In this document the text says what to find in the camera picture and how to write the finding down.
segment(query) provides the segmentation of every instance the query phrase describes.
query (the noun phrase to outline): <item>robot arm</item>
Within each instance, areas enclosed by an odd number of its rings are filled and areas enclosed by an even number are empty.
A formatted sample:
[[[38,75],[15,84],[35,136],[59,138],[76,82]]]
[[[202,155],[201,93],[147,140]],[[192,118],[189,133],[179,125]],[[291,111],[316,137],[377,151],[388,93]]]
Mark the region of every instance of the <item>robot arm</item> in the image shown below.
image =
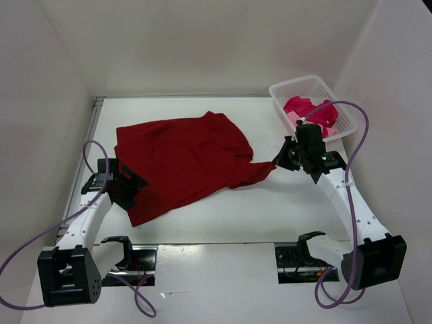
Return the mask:
[[[75,218],[64,237],[53,250],[42,251],[38,272],[45,306],[95,303],[100,296],[102,279],[115,266],[132,260],[132,244],[127,236],[105,238],[95,246],[102,221],[117,203],[124,209],[134,204],[134,197],[147,183],[127,167],[119,172],[117,159],[110,159],[110,174],[105,174],[105,160],[98,161],[98,173],[93,174],[81,191],[79,208],[96,195],[99,198]],[[99,191],[108,177],[104,192]]]
[[[303,261],[321,259],[338,268],[348,282],[352,272],[352,251],[357,249],[356,277],[353,289],[382,284],[399,277],[406,252],[401,236],[392,236],[372,213],[349,177],[345,183],[346,164],[338,152],[327,152],[321,129],[316,124],[299,123],[296,137],[287,136],[273,162],[291,171],[303,170],[310,174],[335,207],[348,234],[350,242],[332,240],[323,232],[313,232],[299,237],[297,243]],[[352,217],[346,186],[350,186],[356,213],[357,246],[352,237]]]

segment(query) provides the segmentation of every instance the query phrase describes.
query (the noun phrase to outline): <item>white floor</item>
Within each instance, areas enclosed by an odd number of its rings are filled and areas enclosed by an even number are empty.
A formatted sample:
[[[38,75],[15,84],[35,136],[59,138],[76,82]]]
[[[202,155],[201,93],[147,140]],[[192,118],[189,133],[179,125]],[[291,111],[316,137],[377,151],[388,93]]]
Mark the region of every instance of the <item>white floor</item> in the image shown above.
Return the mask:
[[[254,161],[271,161],[288,134],[270,98],[140,98],[105,99],[93,138],[114,157],[115,129],[119,126],[198,117],[207,111],[226,114],[243,131],[254,149]],[[327,144],[329,148],[344,155],[341,140]],[[94,146],[88,159],[95,166],[98,158],[101,153]],[[86,170],[78,181],[85,183],[89,175]],[[114,206],[97,241],[128,235],[135,244],[289,242],[315,230],[337,240],[348,239],[333,206],[311,177],[276,169],[261,183],[221,190],[135,228],[126,212]]]
[[[143,98],[105,99],[93,138],[113,157],[116,127],[198,117],[207,111],[225,113],[245,133],[254,161],[272,160],[287,134],[270,98]],[[344,155],[340,140],[327,149]],[[99,157],[93,147],[89,161],[95,166]],[[86,171],[78,184],[89,175]],[[348,239],[334,208],[310,177],[283,169],[259,184],[222,190],[136,228],[125,211],[113,208],[98,240],[128,235],[135,244],[208,244],[159,247],[155,286],[142,289],[158,311],[156,319],[138,311],[128,288],[103,288],[94,305],[26,312],[22,324],[411,323],[397,281],[369,288],[356,304],[323,310],[315,303],[313,283],[278,284],[272,243],[223,244],[293,242],[315,230]],[[342,283],[326,286],[334,296],[344,289]],[[41,302],[36,276],[28,305]]]
[[[325,285],[334,296],[344,288]],[[157,309],[155,319],[138,311],[128,288],[103,288],[94,305],[25,312],[21,324],[411,323],[397,281],[369,288],[356,304],[333,310],[315,303],[314,287],[278,284],[273,244],[160,246],[155,286],[141,289]],[[40,290],[36,277],[29,306],[41,303]]]

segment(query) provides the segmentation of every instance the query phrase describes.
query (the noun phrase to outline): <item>metal edge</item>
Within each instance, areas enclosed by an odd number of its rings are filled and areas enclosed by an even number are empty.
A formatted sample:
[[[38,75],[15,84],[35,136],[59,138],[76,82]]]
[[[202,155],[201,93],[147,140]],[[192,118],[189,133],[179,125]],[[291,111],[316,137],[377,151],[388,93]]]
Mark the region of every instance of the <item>metal edge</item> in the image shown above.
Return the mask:
[[[277,272],[278,273],[291,273],[293,272],[293,270],[295,270],[295,267],[286,267],[285,270],[284,268],[277,268]],[[320,268],[319,267],[303,267],[303,268],[298,268],[297,272],[319,272]]]
[[[157,250],[158,245],[133,244],[132,250]]]
[[[138,276],[138,273],[142,273],[143,271],[110,271],[108,273],[114,274],[114,275],[136,275]],[[156,271],[146,271],[146,275],[155,275]]]
[[[271,98],[270,94],[143,94],[126,96],[106,96],[105,99],[146,99],[146,98]]]
[[[89,122],[88,127],[87,127],[85,141],[92,139],[93,136],[95,135],[96,126],[97,126],[97,123],[99,121],[99,116],[101,114],[101,109],[103,106],[104,99],[105,99],[105,97],[96,97],[96,99],[94,100],[94,105],[92,108],[93,112],[92,112],[92,116],[90,118],[90,122]],[[90,147],[88,146],[86,149],[86,153],[88,153],[89,150],[90,150]],[[78,165],[77,165],[75,175],[74,175],[74,182],[72,184],[69,195],[67,197],[65,209],[64,209],[63,216],[61,219],[65,219],[70,212],[72,199],[74,197],[74,193],[76,191],[76,188],[80,186],[80,180],[81,180],[82,174],[84,173],[84,168],[85,168],[85,164],[82,160],[82,157],[80,157],[78,160]],[[62,232],[61,229],[65,228],[65,227],[69,227],[69,225],[68,224],[60,225],[59,230],[57,231],[56,238],[55,238],[55,244],[61,239],[61,237],[63,237],[64,233]]]

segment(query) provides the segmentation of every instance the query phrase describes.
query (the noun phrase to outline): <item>laundry basket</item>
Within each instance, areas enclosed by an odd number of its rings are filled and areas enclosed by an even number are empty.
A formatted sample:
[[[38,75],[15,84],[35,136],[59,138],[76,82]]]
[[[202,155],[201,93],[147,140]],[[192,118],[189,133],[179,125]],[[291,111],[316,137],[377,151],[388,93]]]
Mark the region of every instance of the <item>laundry basket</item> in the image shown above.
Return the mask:
[[[296,131],[296,125],[293,125],[286,112],[284,106],[289,98],[300,96],[302,98],[310,98],[314,105],[319,105],[324,100],[331,101],[339,100],[330,88],[318,76],[305,76],[302,78],[293,79],[290,81],[275,84],[269,89],[270,95],[273,98],[275,109],[282,118],[285,127],[291,134]],[[348,113],[345,105],[335,105],[339,115],[333,128],[337,130],[337,134],[324,138],[324,142],[329,142],[337,138],[347,136],[357,130],[357,123],[354,118]]]

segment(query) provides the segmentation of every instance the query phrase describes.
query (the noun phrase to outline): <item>white wall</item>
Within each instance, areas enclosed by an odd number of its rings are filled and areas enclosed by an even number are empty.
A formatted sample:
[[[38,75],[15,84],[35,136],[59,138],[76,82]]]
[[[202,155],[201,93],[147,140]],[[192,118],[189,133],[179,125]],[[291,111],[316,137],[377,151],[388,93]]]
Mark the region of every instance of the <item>white wall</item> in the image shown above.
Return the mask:
[[[41,0],[95,95],[335,82],[375,0]]]
[[[0,1],[1,262],[61,219],[91,107],[89,91],[42,6]],[[0,277],[0,294],[10,302],[26,302],[43,242]],[[2,323],[19,323],[20,317],[0,305]]]
[[[335,87],[369,114],[356,183],[380,220],[407,241],[400,285],[413,321],[422,324],[432,321],[431,35],[432,14],[421,0],[381,0]],[[350,151],[359,136],[346,141]]]

